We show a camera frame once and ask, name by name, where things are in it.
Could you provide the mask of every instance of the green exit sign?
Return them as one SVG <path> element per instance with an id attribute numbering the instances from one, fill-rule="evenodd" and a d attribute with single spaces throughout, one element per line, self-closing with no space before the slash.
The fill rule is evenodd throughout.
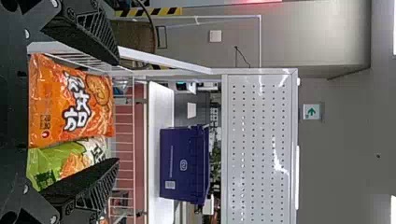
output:
<path id="1" fill-rule="evenodd" d="M 321 119 L 321 105 L 304 105 L 304 119 Z"/>

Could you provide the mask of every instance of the white wall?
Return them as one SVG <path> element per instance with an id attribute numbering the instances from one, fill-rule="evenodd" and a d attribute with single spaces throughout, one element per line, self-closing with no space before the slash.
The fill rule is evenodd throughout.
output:
<path id="1" fill-rule="evenodd" d="M 393 0 L 373 0 L 372 68 L 303 79 L 300 104 L 324 102 L 325 122 L 300 124 L 300 224 L 389 224 L 396 194 Z"/>
<path id="2" fill-rule="evenodd" d="M 329 73 L 333 70 L 335 73 L 338 69 L 338 73 L 348 73 L 369 67 L 369 2 L 321 0 L 194 7 L 184 8 L 183 14 L 262 15 L 262 67 L 299 67 L 304 71 L 300 75 L 306 76 L 308 72 L 310 75 L 317 71 Z M 158 54 L 205 66 L 234 67 L 233 45 L 239 45 L 248 60 L 256 64 L 259 53 L 257 23 L 258 20 L 251 19 L 170 29 L 169 48 L 158 50 Z M 208 43 L 209 29 L 223 30 L 224 43 Z M 329 77 L 324 73 L 313 75 L 310 77 Z"/>
<path id="3" fill-rule="evenodd" d="M 213 68 L 235 67 L 234 46 L 238 46 L 251 66 L 259 67 L 258 18 L 199 19 L 201 25 L 196 25 L 195 19 L 158 19 L 154 22 L 158 26 L 167 26 L 167 49 L 157 49 L 162 56 Z M 209 42 L 210 30 L 222 31 L 221 43 Z M 248 67 L 240 55 L 237 61 L 238 67 Z"/>

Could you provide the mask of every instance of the orange snack bag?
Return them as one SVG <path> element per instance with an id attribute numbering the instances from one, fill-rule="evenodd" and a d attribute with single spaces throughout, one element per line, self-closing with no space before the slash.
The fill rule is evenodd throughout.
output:
<path id="1" fill-rule="evenodd" d="M 29 78 L 29 147 L 114 135 L 109 77 L 89 75 L 34 54 Z"/>

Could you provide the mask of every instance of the wall outlet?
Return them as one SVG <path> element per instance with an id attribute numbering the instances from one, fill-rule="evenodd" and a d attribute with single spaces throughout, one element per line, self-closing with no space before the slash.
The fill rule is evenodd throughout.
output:
<path id="1" fill-rule="evenodd" d="M 212 30 L 210 31 L 209 40 L 211 43 L 219 43 L 222 41 L 222 31 L 221 30 Z"/>

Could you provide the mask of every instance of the green snack bag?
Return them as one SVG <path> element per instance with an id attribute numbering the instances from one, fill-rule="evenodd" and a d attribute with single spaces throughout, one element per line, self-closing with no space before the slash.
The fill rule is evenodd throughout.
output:
<path id="1" fill-rule="evenodd" d="M 56 147 L 28 150 L 26 176 L 40 191 L 106 158 L 104 137 L 82 139 Z"/>

